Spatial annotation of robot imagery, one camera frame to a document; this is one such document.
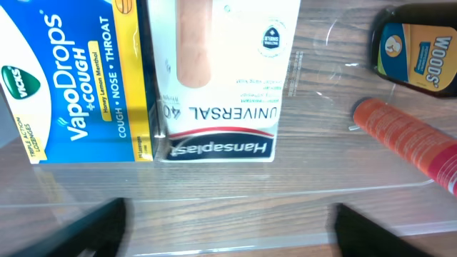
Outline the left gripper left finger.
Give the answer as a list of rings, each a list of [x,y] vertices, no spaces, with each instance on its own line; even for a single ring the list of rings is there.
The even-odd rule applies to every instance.
[[[13,257],[117,256],[126,237],[126,199],[114,198],[43,239],[10,253]]]

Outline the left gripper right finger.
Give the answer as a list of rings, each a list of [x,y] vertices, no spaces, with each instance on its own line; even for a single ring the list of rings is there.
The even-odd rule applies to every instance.
[[[334,206],[334,235],[343,257],[432,257],[343,203]]]

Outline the orange bottle white cap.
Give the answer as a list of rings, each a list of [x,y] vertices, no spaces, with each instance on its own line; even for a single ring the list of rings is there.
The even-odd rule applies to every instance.
[[[354,123],[456,195],[456,138],[376,98],[359,99]]]

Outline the blue yellow VapoDrops box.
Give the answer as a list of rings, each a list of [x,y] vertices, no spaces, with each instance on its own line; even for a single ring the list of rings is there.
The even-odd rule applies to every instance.
[[[153,159],[139,14],[137,1],[2,1],[1,88],[32,164]]]

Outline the dark bottle white cap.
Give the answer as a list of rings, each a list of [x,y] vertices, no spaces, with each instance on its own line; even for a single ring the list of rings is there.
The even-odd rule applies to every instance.
[[[436,98],[456,97],[456,3],[389,6],[371,25],[371,69]]]

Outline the white and navy box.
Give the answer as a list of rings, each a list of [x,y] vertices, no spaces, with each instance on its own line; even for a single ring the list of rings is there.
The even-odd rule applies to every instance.
[[[270,162],[299,0],[153,0],[167,162]]]

